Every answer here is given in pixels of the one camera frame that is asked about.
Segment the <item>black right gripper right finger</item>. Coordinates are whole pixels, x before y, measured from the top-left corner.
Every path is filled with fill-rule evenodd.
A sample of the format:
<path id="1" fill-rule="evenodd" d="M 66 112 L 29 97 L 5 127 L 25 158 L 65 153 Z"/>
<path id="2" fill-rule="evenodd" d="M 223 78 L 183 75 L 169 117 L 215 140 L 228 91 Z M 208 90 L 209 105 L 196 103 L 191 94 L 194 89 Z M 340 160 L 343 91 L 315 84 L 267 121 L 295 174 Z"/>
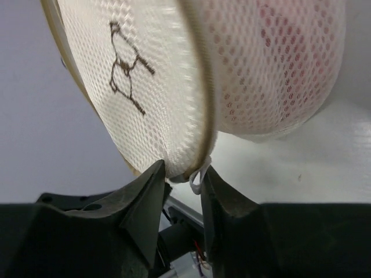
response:
<path id="1" fill-rule="evenodd" d="M 370 276 L 369 204 L 258 204 L 213 168 L 201 201 L 214 277 Z"/>

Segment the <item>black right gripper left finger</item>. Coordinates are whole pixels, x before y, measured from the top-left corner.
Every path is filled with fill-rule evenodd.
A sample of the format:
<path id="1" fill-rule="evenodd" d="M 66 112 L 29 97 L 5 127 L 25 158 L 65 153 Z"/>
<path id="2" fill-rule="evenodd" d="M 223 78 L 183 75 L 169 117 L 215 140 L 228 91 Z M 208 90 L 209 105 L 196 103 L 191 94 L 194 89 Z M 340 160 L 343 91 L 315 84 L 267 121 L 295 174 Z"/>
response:
<path id="1" fill-rule="evenodd" d="M 1 205 L 2 277 L 147 277 L 166 194 L 165 164 L 81 210 Z"/>

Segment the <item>tan-trimmed white laundry bag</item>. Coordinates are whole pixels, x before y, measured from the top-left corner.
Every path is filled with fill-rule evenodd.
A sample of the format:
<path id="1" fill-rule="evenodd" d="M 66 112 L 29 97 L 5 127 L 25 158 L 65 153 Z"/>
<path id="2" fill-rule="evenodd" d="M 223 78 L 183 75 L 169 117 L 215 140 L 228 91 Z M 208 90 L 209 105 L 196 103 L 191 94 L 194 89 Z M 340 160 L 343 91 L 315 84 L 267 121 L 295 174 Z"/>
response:
<path id="1" fill-rule="evenodd" d="M 129 167 L 141 174 L 163 160 L 166 179 L 189 182 L 196 194 L 218 132 L 254 142 L 282 137 L 326 100 L 306 121 L 269 133 L 225 126 L 209 2 L 41 3 L 67 70 Z"/>

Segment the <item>pink bra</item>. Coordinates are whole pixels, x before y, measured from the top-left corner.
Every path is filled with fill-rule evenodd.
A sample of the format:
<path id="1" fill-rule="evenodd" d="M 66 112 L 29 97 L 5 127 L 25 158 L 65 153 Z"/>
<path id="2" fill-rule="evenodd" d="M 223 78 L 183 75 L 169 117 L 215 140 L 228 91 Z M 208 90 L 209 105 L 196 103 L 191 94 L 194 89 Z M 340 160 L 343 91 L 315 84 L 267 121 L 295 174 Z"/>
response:
<path id="1" fill-rule="evenodd" d="M 314 114 L 340 69 L 344 9 L 343 1 L 210 1 L 224 125 L 269 133 Z"/>

